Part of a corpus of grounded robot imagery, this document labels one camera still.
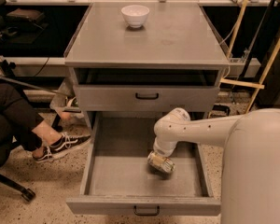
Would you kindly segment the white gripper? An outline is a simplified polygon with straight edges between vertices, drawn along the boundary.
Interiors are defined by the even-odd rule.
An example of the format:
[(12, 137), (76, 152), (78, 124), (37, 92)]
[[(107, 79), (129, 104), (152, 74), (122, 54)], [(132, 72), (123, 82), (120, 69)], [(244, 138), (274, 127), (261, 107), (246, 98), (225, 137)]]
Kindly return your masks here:
[(170, 157), (173, 154), (176, 145), (177, 142), (175, 141), (162, 141), (159, 138), (156, 138), (153, 144), (153, 150), (162, 157)]

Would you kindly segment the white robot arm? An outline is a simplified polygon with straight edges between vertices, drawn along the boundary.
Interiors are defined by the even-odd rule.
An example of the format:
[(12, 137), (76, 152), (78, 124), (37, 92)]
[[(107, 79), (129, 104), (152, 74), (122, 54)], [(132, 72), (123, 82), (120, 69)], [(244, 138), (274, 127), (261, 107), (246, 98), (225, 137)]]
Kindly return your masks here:
[(223, 148), (221, 224), (280, 224), (280, 109), (192, 120), (176, 108), (154, 133), (163, 157), (180, 141)]

